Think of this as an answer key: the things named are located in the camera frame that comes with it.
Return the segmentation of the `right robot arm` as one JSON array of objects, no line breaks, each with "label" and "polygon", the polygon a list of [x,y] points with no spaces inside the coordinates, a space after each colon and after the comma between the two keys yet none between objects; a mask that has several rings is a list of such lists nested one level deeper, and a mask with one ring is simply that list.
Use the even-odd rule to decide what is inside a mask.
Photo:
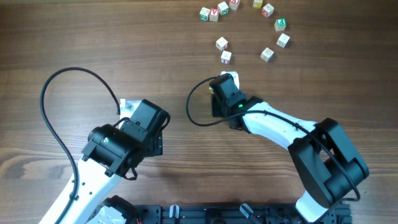
[{"label": "right robot arm", "polygon": [[265,137],[289,152],[305,187],[295,209],[307,223],[323,218],[369,176],[364,159],[334,119],[306,121],[258,97],[248,98],[229,73],[215,77],[210,88],[215,117],[224,117],[232,129]]}]

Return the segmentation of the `carrot picture wooden block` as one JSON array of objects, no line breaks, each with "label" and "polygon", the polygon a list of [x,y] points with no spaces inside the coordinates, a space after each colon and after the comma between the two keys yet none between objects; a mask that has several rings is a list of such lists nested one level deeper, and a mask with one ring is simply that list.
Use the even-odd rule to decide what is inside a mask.
[{"label": "carrot picture wooden block", "polygon": [[220,37],[216,41],[216,48],[220,51],[224,51],[228,47],[228,41],[224,37]]}]

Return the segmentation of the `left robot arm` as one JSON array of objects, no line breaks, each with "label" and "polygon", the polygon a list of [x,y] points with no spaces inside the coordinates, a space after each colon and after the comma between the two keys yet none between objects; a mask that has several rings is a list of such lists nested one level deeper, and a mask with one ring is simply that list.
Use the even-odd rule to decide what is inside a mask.
[{"label": "left robot arm", "polygon": [[160,139],[169,122],[166,110],[142,100],[130,117],[93,129],[73,175],[41,223],[87,222],[100,201],[148,156],[149,148],[162,153]]}]

